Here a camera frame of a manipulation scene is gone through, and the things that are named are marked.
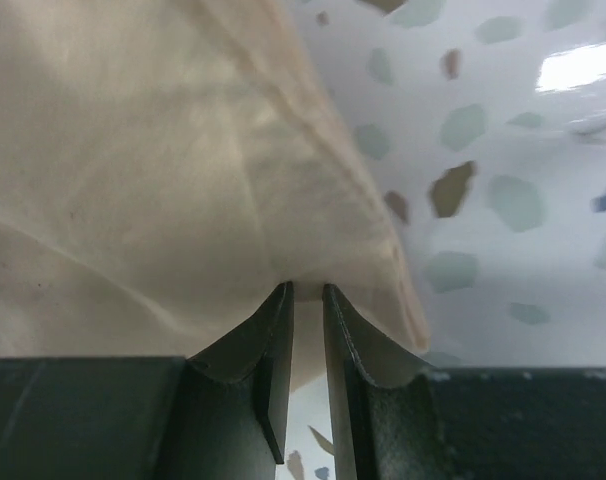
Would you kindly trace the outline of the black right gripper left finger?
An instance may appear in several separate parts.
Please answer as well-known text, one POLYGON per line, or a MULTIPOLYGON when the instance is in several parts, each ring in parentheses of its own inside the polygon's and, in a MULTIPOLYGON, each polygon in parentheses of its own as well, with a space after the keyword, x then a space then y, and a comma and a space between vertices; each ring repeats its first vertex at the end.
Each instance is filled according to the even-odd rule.
POLYGON ((0 359, 0 479, 271 479, 294 289, 190 357, 0 359))

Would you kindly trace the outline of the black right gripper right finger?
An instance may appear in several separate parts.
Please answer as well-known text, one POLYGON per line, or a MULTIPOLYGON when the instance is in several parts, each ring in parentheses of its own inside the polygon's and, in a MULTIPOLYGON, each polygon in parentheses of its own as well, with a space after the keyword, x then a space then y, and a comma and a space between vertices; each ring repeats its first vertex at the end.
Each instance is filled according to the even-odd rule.
POLYGON ((606 368, 437 368, 323 291, 340 479, 606 479, 606 368))

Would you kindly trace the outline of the beige cloth mat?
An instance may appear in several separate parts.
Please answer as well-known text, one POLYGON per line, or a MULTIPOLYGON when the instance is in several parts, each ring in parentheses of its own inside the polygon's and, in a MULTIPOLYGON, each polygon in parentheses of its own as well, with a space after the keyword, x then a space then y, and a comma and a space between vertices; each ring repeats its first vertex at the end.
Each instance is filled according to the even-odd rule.
POLYGON ((190 356, 291 281, 414 353, 401 241, 279 1, 0 1, 0 357, 190 356))

